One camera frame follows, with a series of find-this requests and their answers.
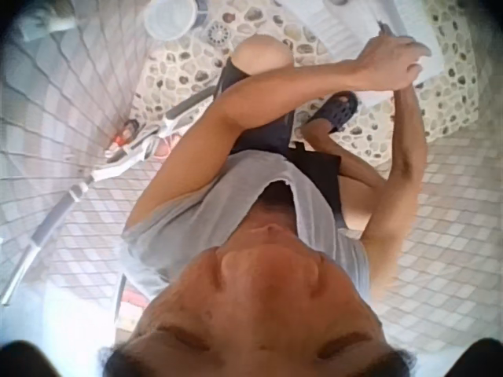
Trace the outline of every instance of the gray t-shirt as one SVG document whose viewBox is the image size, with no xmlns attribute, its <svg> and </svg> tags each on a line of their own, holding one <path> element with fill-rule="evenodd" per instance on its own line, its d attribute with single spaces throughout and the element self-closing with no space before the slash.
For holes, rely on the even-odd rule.
<svg viewBox="0 0 503 377">
<path fill-rule="evenodd" d="M 148 298 L 156 297 L 201 251 L 225 243 L 275 181 L 292 189 L 299 238 L 342 267 L 367 300 L 369 263 L 360 241 L 338 232 L 329 204 L 297 167 L 281 155 L 259 151 L 230 156 L 212 183 L 164 204 L 125 231 L 120 258 L 127 278 Z"/>
</svg>

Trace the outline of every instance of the knee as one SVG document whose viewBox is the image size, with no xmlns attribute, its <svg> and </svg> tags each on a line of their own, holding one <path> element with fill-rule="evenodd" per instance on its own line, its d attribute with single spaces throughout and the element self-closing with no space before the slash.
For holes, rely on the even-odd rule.
<svg viewBox="0 0 503 377">
<path fill-rule="evenodd" d="M 290 49 L 269 35 L 253 35 L 245 39 L 231 55 L 233 64 L 249 75 L 293 66 Z"/>
</svg>

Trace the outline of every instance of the white container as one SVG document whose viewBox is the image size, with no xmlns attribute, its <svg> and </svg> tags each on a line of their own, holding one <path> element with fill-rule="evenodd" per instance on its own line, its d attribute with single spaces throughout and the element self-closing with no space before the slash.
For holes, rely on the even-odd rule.
<svg viewBox="0 0 503 377">
<path fill-rule="evenodd" d="M 145 28 L 154 39 L 172 41 L 194 26 L 198 11 L 195 0 L 152 0 L 145 9 Z"/>
</svg>

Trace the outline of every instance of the dark hair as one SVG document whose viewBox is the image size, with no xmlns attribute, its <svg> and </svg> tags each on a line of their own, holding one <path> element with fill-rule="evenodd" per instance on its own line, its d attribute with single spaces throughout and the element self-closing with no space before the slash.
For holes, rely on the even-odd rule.
<svg viewBox="0 0 503 377">
<path fill-rule="evenodd" d="M 393 350 L 377 359 L 353 377 L 410 377 L 416 358 L 405 350 Z M 144 362 L 127 353 L 124 345 L 116 347 L 105 361 L 103 377 L 152 377 L 154 372 Z"/>
<path fill-rule="evenodd" d="M 124 350 L 126 343 L 111 350 L 102 351 L 105 360 L 103 367 L 104 377 L 144 377 L 152 376 L 151 368 L 140 361 L 135 355 Z"/>
</svg>

